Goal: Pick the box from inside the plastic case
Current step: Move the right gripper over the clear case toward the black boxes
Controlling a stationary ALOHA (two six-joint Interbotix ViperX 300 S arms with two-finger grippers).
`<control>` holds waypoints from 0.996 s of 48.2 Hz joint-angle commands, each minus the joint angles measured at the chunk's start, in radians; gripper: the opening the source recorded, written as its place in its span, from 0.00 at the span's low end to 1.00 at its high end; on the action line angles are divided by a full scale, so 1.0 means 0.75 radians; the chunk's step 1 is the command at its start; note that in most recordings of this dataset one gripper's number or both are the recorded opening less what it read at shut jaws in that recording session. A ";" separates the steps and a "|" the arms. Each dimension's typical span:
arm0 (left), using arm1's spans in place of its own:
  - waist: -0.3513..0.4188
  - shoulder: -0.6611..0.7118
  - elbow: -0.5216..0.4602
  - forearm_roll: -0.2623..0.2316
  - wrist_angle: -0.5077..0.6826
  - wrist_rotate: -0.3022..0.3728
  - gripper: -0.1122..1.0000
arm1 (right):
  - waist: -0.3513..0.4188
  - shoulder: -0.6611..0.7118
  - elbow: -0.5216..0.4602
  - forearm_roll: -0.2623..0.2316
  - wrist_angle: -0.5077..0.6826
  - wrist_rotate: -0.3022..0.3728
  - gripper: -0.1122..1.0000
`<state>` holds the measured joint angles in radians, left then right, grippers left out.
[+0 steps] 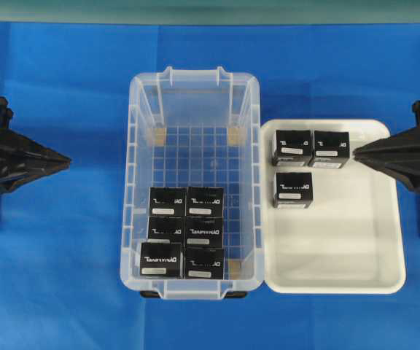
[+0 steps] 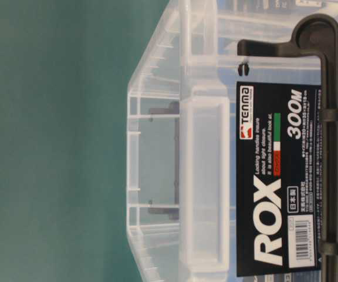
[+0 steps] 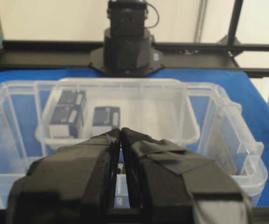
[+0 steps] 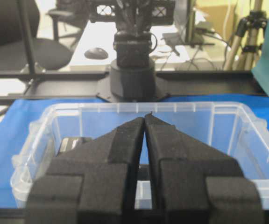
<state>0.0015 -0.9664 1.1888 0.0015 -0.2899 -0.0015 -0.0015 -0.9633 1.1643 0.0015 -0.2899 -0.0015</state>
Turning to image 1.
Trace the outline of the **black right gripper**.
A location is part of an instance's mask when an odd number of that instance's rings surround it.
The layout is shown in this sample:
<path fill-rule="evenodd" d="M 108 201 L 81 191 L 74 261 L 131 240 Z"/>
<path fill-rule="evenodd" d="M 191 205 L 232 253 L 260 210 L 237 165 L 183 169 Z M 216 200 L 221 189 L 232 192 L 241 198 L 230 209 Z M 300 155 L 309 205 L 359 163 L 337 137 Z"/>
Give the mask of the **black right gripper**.
<path fill-rule="evenodd" d="M 413 104 L 412 111 L 418 126 L 357 147 L 353 151 L 353 155 L 357 162 L 401 182 L 411 192 L 420 193 L 419 158 L 405 159 L 399 157 L 398 159 L 387 160 L 379 157 L 362 156 L 373 153 L 420 152 L 420 101 Z"/>

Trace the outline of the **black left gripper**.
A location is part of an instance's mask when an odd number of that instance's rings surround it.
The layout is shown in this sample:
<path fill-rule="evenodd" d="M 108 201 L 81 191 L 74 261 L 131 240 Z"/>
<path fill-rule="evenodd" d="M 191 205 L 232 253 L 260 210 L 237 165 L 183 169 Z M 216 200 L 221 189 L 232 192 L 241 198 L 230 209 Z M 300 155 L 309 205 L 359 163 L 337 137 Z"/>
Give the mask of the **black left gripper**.
<path fill-rule="evenodd" d="M 69 157 L 6 129 L 12 117 L 7 99 L 0 97 L 0 157 L 37 160 L 22 163 L 0 160 L 0 192 L 14 192 L 25 184 L 66 170 L 71 162 Z"/>

